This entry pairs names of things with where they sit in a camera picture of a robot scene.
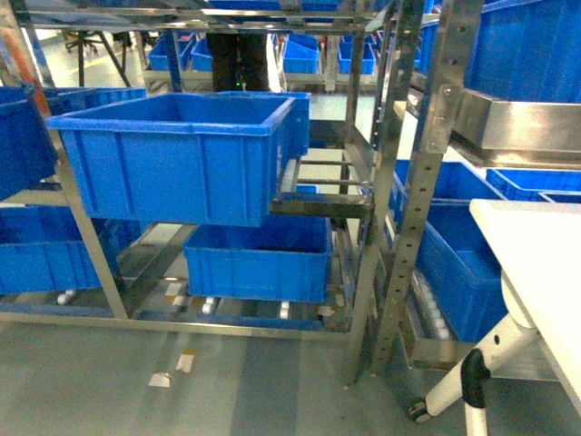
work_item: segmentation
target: stainless steel shelving rack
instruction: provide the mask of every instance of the stainless steel shelving rack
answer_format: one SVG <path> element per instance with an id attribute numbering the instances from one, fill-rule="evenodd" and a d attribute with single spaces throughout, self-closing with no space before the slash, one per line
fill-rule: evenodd
<path id="1" fill-rule="evenodd" d="M 471 344 L 437 341 L 425 337 L 419 330 L 418 316 L 410 309 L 407 298 L 412 282 L 419 243 L 427 220 L 438 171 L 444 153 L 452 144 L 472 162 L 488 166 L 528 166 L 579 168 L 578 124 L 567 123 L 581 110 L 579 104 L 530 104 L 499 102 L 465 90 L 464 72 L 478 28 L 483 0 L 445 0 L 440 17 L 438 40 L 428 77 L 413 74 L 413 62 L 419 40 L 424 0 L 395 0 L 380 13 L 366 11 L 363 1 L 351 10 L 336 13 L 287 11 L 223 11 L 206 9 L 207 4 L 192 0 L 190 8 L 36 8 L 26 11 L 22 2 L 15 4 L 15 14 L 7 0 L 0 0 L 2 37 L 11 41 L 20 54 L 21 71 L 12 71 L 0 64 L 0 78 L 5 84 L 14 75 L 39 85 L 32 56 L 25 46 L 19 24 L 30 29 L 38 27 L 106 28 L 123 30 L 176 30 L 194 32 L 262 32 L 285 33 L 301 31 L 313 35 L 355 35 L 352 70 L 349 82 L 345 121 L 312 121 L 311 139 L 325 148 L 342 150 L 340 179 L 326 181 L 339 186 L 337 194 L 279 193 L 271 202 L 273 213 L 322 215 L 334 220 L 335 246 L 339 254 L 340 288 L 344 292 L 345 322 L 341 328 L 326 324 L 322 330 L 309 332 L 292 328 L 224 325 L 201 322 L 192 310 L 158 313 L 142 310 L 142 304 L 159 283 L 161 274 L 181 250 L 183 239 L 192 227 L 184 225 L 169 243 L 154 250 L 155 262 L 135 278 L 131 286 L 121 289 L 104 260 L 91 220 L 86 216 L 76 190 L 74 178 L 59 135 L 51 132 L 60 157 L 57 176 L 60 185 L 52 191 L 25 191 L 8 202 L 69 205 L 74 213 L 95 269 L 103 284 L 109 308 L 94 307 L 21 307 L 0 302 L 0 321 L 39 322 L 51 324 L 147 329 L 175 332 L 199 332 L 258 336 L 271 338 L 301 338 L 307 340 L 344 341 L 347 347 L 346 382 L 354 382 L 361 369 L 361 350 L 364 338 L 373 340 L 371 370 L 383 371 L 392 354 L 393 342 L 400 334 L 410 364 L 424 368 L 449 369 L 471 348 Z M 41 18 L 83 14 L 91 17 L 81 25 L 47 24 Z M 240 18 L 264 17 L 264 21 L 243 22 Z M 280 21 L 269 21 L 272 18 Z M 312 23 L 310 18 L 329 18 L 333 23 Z M 368 141 L 355 127 L 358 106 L 360 61 L 364 36 L 383 28 L 384 46 L 388 51 L 389 38 L 394 45 L 390 56 L 382 56 L 373 128 Z M 34 39 L 34 32 L 27 32 Z M 175 45 L 167 32 L 166 46 Z M 169 50 L 172 89 L 181 91 L 181 72 L 175 51 Z M 40 63 L 41 76 L 50 84 L 50 74 Z M 419 106 L 410 107 L 410 85 L 422 92 Z M 409 201 L 399 228 L 388 211 L 390 187 L 399 148 L 403 114 L 406 106 L 419 117 L 416 139 L 411 155 L 407 181 Z M 526 137 L 526 141 L 517 141 Z M 506 149 L 494 149 L 491 144 L 504 144 Z M 295 177 L 302 161 L 295 165 Z M 350 194 L 349 187 L 358 185 L 362 194 Z M 359 259 L 351 259 L 351 235 L 346 220 L 359 219 L 362 238 Z M 386 238 L 385 224 L 392 236 Z M 527 373 L 515 371 L 509 376 L 546 379 L 550 374 L 539 370 L 534 363 Z"/>

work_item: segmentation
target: person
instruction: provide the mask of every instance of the person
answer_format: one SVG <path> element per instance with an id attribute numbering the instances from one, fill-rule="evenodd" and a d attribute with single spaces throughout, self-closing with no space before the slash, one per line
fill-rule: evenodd
<path id="1" fill-rule="evenodd" d="M 237 89 L 238 56 L 246 91 L 269 91 L 267 35 L 207 34 L 212 55 L 212 87 L 214 92 Z"/>

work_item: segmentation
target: stainless steel shelf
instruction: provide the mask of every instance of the stainless steel shelf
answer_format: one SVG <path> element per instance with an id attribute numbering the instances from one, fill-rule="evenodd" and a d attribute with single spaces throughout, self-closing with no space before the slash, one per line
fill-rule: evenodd
<path id="1" fill-rule="evenodd" d="M 12 197 L 6 198 L 0 203 L 68 206 L 68 202 L 59 183 L 40 183 L 32 189 L 26 189 Z"/>
<path id="2" fill-rule="evenodd" d="M 421 326 L 421 317 L 415 304 L 408 301 L 399 331 L 409 366 L 450 371 L 476 346 L 472 342 L 442 341 L 427 337 Z M 494 372 L 493 377 L 558 382 L 538 342 L 531 344 L 516 359 Z"/>
<path id="3" fill-rule="evenodd" d="M 303 33 L 344 35 L 363 32 L 373 26 L 377 13 L 355 11 L 308 12 L 284 10 L 252 11 L 208 8 L 200 2 L 198 8 L 122 8 L 83 7 L 79 4 L 63 7 L 20 4 L 16 16 L 20 20 L 30 17 L 32 23 L 42 28 L 67 28 L 79 30 L 165 30 L 188 29 L 197 32 L 227 30 L 256 33 L 291 32 L 297 26 Z"/>
<path id="4" fill-rule="evenodd" d="M 465 90 L 452 146 L 478 166 L 581 170 L 581 104 L 507 102 Z"/>

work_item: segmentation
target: blue plastic bin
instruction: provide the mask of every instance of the blue plastic bin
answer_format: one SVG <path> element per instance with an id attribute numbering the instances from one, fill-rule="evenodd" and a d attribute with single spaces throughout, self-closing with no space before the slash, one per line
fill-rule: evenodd
<path id="1" fill-rule="evenodd" d="M 95 88 L 95 93 L 87 97 L 87 109 L 145 96 L 147 96 L 145 88 Z"/>
<path id="2" fill-rule="evenodd" d="M 116 271 L 116 257 L 130 243 L 131 224 L 99 220 L 95 230 Z M 68 207 L 0 209 L 0 295 L 99 287 Z"/>
<path id="3" fill-rule="evenodd" d="M 317 184 L 297 184 L 297 193 L 319 193 L 319 186 Z"/>
<path id="4" fill-rule="evenodd" d="M 540 197 L 549 203 L 581 204 L 581 193 L 542 193 Z"/>
<path id="5" fill-rule="evenodd" d="M 259 226 L 294 99 L 165 94 L 52 117 L 93 218 Z"/>
<path id="6" fill-rule="evenodd" d="M 508 200 L 543 201 L 546 191 L 581 192 L 581 172 L 537 170 L 488 170 L 487 180 Z"/>
<path id="7" fill-rule="evenodd" d="M 67 114 L 147 95 L 145 88 L 46 88 L 46 101 L 52 115 Z"/>
<path id="8" fill-rule="evenodd" d="M 507 314 L 500 265 L 467 204 L 432 204 L 417 266 L 461 341 L 478 342 Z"/>
<path id="9" fill-rule="evenodd" d="M 393 211 L 396 223 L 401 220 L 405 202 L 408 200 L 405 189 L 408 169 L 409 161 L 397 161 L 389 198 L 389 209 Z M 474 198 L 506 200 L 502 193 L 462 162 L 444 162 L 438 174 L 433 203 L 467 204 Z"/>
<path id="10" fill-rule="evenodd" d="M 353 44 L 353 35 L 344 35 L 341 37 L 342 43 Z M 365 37 L 365 44 L 371 44 L 372 47 L 376 46 L 377 39 L 373 35 L 367 35 Z"/>
<path id="11" fill-rule="evenodd" d="M 0 200 L 54 175 L 54 152 L 34 88 L 0 86 Z"/>
<path id="12" fill-rule="evenodd" d="M 339 44 L 339 72 L 349 74 L 351 72 L 351 52 L 353 45 L 347 43 Z M 373 74 L 375 70 L 375 54 L 371 45 L 363 45 L 363 60 L 361 61 L 361 73 Z"/>
<path id="13" fill-rule="evenodd" d="M 489 3 L 482 9 L 465 85 L 510 101 L 581 103 L 580 45 L 581 2 Z M 433 50 L 426 46 L 419 65 L 424 73 Z"/>
<path id="14" fill-rule="evenodd" d="M 315 36 L 289 34 L 287 42 L 302 45 L 303 47 L 307 47 L 315 52 L 319 51 L 319 40 Z"/>
<path id="15" fill-rule="evenodd" d="M 319 71 L 319 53 L 317 38 L 290 34 L 282 55 L 284 72 L 316 74 Z"/>
<path id="16" fill-rule="evenodd" d="M 182 70 L 188 67 L 188 61 L 193 45 L 196 43 L 196 35 L 188 32 L 180 32 L 177 34 L 178 47 L 180 49 L 179 58 Z M 149 53 L 149 65 L 152 70 L 162 71 L 169 70 L 170 64 L 165 53 L 165 42 L 162 38 L 157 41 L 153 50 Z"/>
<path id="17" fill-rule="evenodd" d="M 429 72 L 429 66 L 432 59 L 432 52 L 436 43 L 438 34 L 439 20 L 429 21 L 421 25 L 418 54 L 416 55 L 416 67 L 423 74 Z"/>
<path id="18" fill-rule="evenodd" d="M 44 93 L 48 99 L 49 106 L 53 114 L 66 114 L 69 112 L 89 109 L 89 99 L 96 94 L 95 88 L 55 88 L 45 89 Z M 57 109 L 58 102 L 62 105 L 62 112 Z"/>
<path id="19" fill-rule="evenodd" d="M 290 129 L 289 158 L 304 156 L 309 152 L 310 140 L 310 94 L 309 93 L 261 93 L 228 91 L 220 93 L 224 95 L 258 95 L 277 98 L 294 98 L 294 104 L 290 111 L 292 127 Z"/>
<path id="20" fill-rule="evenodd" d="M 192 50 L 192 69 L 196 71 L 212 70 L 212 55 L 206 38 L 201 39 Z"/>
<path id="21" fill-rule="evenodd" d="M 191 295 L 325 302 L 330 220 L 273 215 L 258 228 L 200 226 L 184 243 Z"/>

